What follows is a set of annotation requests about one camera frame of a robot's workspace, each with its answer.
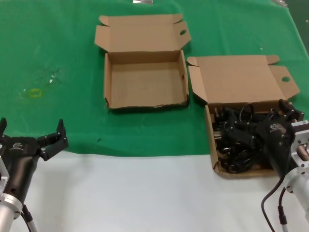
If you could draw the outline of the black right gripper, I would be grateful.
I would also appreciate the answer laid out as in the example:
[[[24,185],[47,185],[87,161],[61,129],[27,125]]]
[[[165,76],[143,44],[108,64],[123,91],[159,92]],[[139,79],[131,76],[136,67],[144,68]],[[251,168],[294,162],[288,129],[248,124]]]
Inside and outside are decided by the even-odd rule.
[[[227,123],[227,140],[246,148],[257,147],[269,160],[279,177],[284,177],[296,167],[294,161],[288,158],[294,134],[289,122],[304,119],[304,113],[295,109],[288,101],[279,100],[279,109],[285,120],[267,120],[260,123]]]

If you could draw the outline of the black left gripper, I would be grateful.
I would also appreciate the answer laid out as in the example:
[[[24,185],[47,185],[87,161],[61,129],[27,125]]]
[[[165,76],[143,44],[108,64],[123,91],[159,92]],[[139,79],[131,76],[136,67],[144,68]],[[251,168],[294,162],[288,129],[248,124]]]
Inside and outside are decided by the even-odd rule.
[[[0,156],[9,174],[4,193],[24,202],[37,168],[39,157],[48,161],[66,149],[68,139],[63,119],[60,119],[55,133],[32,137],[9,137],[4,134],[7,127],[6,118],[0,120]]]

